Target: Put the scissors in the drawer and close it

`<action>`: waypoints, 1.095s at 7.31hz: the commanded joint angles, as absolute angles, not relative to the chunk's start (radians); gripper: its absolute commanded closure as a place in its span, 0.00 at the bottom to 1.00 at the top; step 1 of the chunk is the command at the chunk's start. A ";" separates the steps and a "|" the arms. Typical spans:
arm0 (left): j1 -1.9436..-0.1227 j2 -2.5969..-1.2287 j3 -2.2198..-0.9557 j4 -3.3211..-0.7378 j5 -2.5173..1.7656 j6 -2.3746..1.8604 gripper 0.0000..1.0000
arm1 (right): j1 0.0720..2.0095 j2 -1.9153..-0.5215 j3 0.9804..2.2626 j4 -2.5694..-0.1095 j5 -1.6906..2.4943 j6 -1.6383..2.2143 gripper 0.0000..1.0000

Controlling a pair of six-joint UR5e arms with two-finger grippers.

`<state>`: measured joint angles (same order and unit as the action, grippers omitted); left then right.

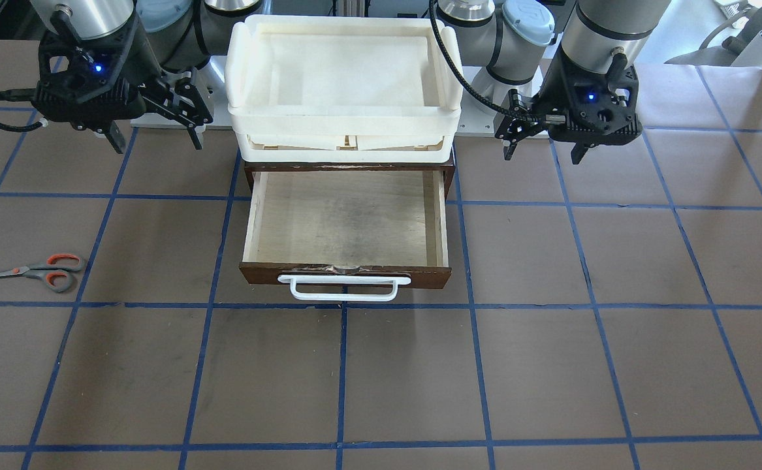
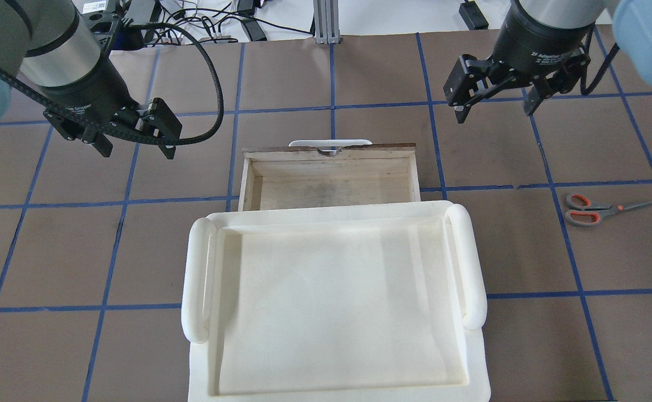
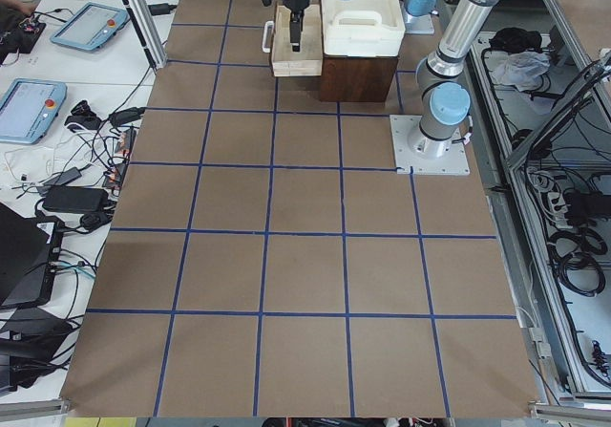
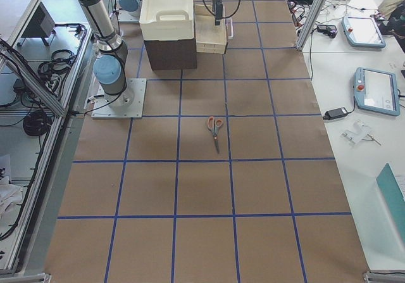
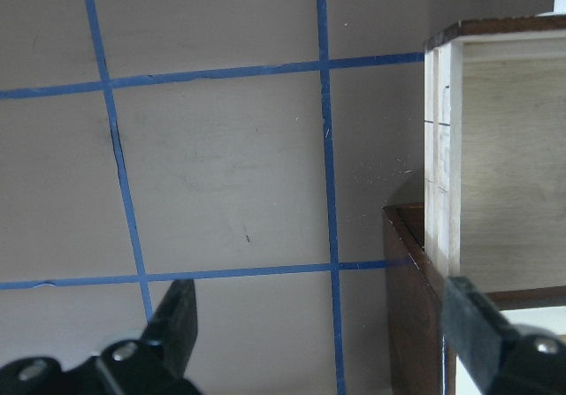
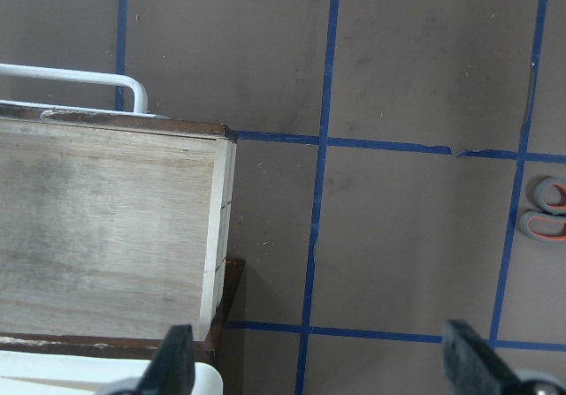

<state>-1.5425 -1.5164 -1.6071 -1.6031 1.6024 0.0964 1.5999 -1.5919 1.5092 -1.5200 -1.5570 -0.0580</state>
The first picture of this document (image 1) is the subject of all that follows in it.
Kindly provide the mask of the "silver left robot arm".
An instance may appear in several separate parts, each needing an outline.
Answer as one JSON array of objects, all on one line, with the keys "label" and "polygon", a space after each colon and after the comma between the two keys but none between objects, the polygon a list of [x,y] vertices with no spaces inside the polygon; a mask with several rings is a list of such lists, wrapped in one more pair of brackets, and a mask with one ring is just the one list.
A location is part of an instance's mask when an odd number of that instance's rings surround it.
[{"label": "silver left robot arm", "polygon": [[479,67],[471,81],[438,41],[451,72],[480,109],[494,115],[494,136],[510,160],[521,140],[545,132],[573,144],[579,164],[598,146],[640,137],[635,59],[658,26],[667,1],[563,1],[558,26],[547,1],[431,1],[439,23],[456,32],[462,63]]}]

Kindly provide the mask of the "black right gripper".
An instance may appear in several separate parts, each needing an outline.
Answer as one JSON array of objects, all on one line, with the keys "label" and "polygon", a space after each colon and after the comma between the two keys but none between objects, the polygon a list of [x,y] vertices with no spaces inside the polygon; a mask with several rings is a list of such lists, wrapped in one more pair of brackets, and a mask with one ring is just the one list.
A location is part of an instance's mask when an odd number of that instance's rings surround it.
[{"label": "black right gripper", "polygon": [[44,118],[105,134],[124,155],[115,120],[148,111],[183,125],[195,149],[204,148],[205,125],[214,122],[207,80],[197,70],[162,74],[138,13],[51,12],[38,57],[32,104]]}]

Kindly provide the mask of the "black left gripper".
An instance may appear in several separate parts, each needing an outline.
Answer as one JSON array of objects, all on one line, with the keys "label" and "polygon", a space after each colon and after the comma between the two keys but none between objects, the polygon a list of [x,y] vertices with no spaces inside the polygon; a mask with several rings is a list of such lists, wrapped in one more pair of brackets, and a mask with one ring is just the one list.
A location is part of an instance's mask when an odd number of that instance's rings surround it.
[{"label": "black left gripper", "polygon": [[[509,89],[497,113],[494,136],[503,140],[504,160],[514,157],[521,140],[547,131],[557,142],[574,142],[571,162],[578,165],[597,145],[623,146],[640,137],[643,126],[635,113],[639,80],[622,48],[607,52],[611,64],[601,72],[581,68],[558,48],[535,99]],[[547,125],[546,115],[563,115],[565,121]]]}]

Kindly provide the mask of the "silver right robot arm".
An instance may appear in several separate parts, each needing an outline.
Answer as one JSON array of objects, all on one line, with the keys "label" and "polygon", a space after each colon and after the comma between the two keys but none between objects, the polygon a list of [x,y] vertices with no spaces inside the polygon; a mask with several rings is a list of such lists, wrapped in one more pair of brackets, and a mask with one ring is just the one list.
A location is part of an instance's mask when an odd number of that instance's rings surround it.
[{"label": "silver right robot arm", "polygon": [[31,99],[41,115],[125,140],[118,120],[155,114],[200,134],[214,120],[211,57],[225,55],[232,27],[259,1],[35,1],[46,27],[40,80]]}]

